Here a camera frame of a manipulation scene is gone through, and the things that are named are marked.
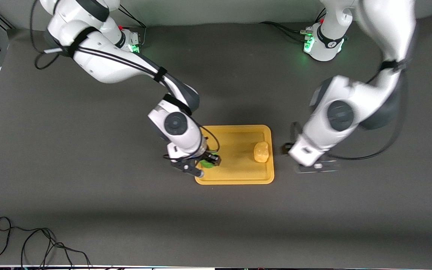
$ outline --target yellow object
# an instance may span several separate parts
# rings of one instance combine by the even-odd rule
[[[254,160],[265,163],[269,159],[269,145],[267,142],[259,142],[254,147]]]
[[[249,185],[268,184],[274,179],[273,147],[271,130],[265,125],[220,125],[205,126],[220,143],[218,155],[221,164],[213,168],[198,168],[204,176],[195,177],[201,185]],[[209,137],[210,149],[216,149],[216,142],[209,133],[202,129],[205,137]],[[255,160],[255,147],[258,143],[267,144],[267,161]]]

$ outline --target green object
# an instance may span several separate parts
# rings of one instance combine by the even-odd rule
[[[127,45],[129,47],[129,50],[131,51],[131,53],[139,53],[139,45],[131,45],[128,44]]]
[[[199,163],[201,164],[201,166],[205,167],[206,169],[211,169],[212,167],[214,167],[214,164],[212,164],[211,162],[208,162],[204,159],[199,161]]]
[[[309,40],[306,41],[306,44],[304,46],[304,51],[309,53],[311,51],[313,44],[314,44],[314,36],[312,36]]]
[[[337,50],[338,53],[341,51],[341,48],[343,47],[343,43],[344,43],[344,38],[343,38],[343,40],[341,41],[341,45],[339,45],[339,49]]]

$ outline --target cable strap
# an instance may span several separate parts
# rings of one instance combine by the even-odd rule
[[[189,116],[192,115],[191,109],[186,104],[181,102],[179,99],[173,97],[171,94],[165,94],[163,100],[173,104],[174,106],[177,106],[178,108],[183,110],[187,115]]]
[[[71,45],[67,48],[67,54],[69,55],[69,57],[73,58],[75,51],[79,48],[79,44],[81,44],[83,41],[86,40],[86,38],[88,38],[89,33],[96,32],[96,31],[98,31],[98,29],[92,26],[81,31],[76,36],[76,38],[74,38],[74,42],[71,43]]]
[[[396,62],[396,60],[383,61],[381,63],[381,66],[379,66],[379,70],[383,70],[383,69],[387,69],[387,68],[392,68],[395,71],[406,69],[406,61],[405,60],[402,60],[400,62]]]
[[[324,43],[324,46],[326,48],[334,48],[336,47],[336,45],[338,45],[344,38],[344,36],[338,38],[338,39],[331,39],[328,38],[326,36],[324,36],[324,34],[321,32],[321,25],[318,26],[318,29],[316,31],[316,34],[318,35],[319,40]]]
[[[161,79],[166,74],[166,72],[168,71],[164,67],[159,67],[157,74],[154,76],[154,80],[158,83],[161,82]]]

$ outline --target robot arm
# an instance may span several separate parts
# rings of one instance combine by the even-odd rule
[[[191,118],[199,107],[199,94],[145,56],[131,52],[137,34],[120,30],[109,11],[119,0],[40,0],[53,14],[48,25],[50,43],[63,49],[86,72],[103,83],[117,83],[137,75],[148,75],[164,85],[169,94],[149,113],[151,126],[168,142],[173,167],[197,177],[203,171],[195,164],[202,159],[219,165],[217,155],[207,149],[199,125]]]
[[[349,8],[355,7],[355,0],[320,0],[326,8],[324,24],[316,22],[301,31],[307,35],[303,51],[318,61],[333,59],[344,42],[344,34],[353,21]]]
[[[361,0],[355,9],[360,27],[381,47],[384,62],[375,87],[338,75],[316,90],[310,103],[314,112],[288,152],[303,166],[312,166],[358,125],[371,122],[373,127],[368,128],[379,128],[378,109],[393,93],[404,68],[416,25],[413,0]]]

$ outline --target gray wall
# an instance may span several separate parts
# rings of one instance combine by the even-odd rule
[[[415,0],[418,18],[432,16],[432,0]],[[33,0],[0,0],[0,13],[17,28],[29,28]],[[148,26],[180,26],[260,21],[307,22],[322,5],[318,0],[122,0],[121,3]],[[121,12],[111,16],[118,24],[136,24]],[[34,14],[34,28],[44,30],[50,20],[41,5]]]

